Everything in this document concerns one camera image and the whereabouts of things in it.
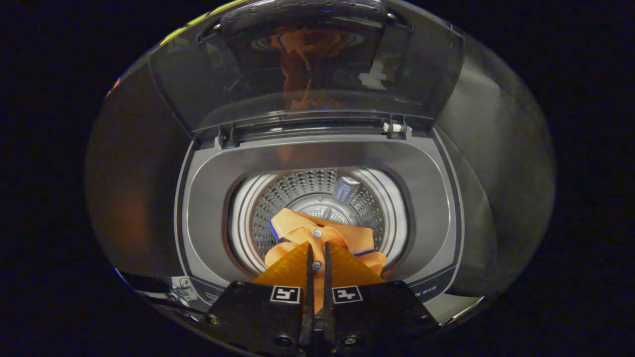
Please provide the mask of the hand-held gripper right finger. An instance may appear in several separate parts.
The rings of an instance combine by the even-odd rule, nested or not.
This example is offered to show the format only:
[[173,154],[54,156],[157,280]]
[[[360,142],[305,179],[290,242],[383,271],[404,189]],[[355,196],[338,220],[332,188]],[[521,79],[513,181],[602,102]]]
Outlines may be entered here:
[[405,282],[335,286],[348,251],[325,244],[322,336],[328,354],[406,354],[440,329]]

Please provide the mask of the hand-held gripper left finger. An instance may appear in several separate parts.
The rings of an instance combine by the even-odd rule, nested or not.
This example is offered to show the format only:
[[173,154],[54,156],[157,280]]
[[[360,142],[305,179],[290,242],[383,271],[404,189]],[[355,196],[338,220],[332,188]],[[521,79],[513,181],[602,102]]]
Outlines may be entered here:
[[315,322],[312,262],[305,242],[254,282],[232,282],[206,313],[206,333],[252,354],[305,355]]

